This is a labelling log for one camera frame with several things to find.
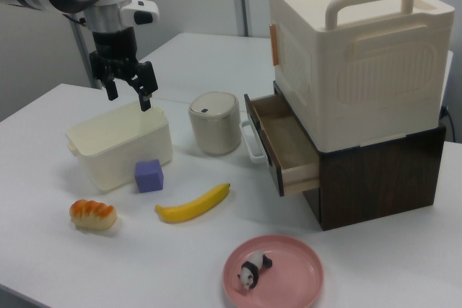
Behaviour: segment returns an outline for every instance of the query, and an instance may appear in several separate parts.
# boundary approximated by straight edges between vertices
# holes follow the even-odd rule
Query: bread roll
[[[70,208],[71,221],[86,229],[106,230],[117,219],[114,206],[101,202],[78,200]]]

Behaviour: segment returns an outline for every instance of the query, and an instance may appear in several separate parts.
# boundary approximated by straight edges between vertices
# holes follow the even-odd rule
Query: banana
[[[229,183],[219,184],[196,200],[192,200],[181,206],[162,207],[156,205],[155,211],[167,223],[180,223],[196,218],[214,208],[226,198],[229,191]]]

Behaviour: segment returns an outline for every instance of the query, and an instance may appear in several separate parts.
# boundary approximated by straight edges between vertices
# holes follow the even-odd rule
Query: cream plastic container
[[[453,7],[269,1],[276,83],[319,151],[437,127]]]
[[[146,112],[139,103],[119,107],[70,128],[69,149],[82,169],[101,191],[134,180],[137,162],[172,159],[168,119],[163,110]]]
[[[189,118],[196,142],[204,153],[223,155],[239,145],[239,100],[235,95],[205,93],[191,103]]]

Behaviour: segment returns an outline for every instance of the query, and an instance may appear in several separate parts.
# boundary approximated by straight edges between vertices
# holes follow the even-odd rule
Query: toy block
[[[137,162],[135,181],[140,193],[162,190],[164,188],[164,173],[159,160]]]

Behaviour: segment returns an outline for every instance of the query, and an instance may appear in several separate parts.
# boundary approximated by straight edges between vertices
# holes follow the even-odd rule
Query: panda figurine
[[[263,252],[253,252],[247,261],[240,266],[240,274],[237,277],[244,286],[245,290],[253,289],[258,283],[258,271],[264,268],[270,268],[273,261]]]

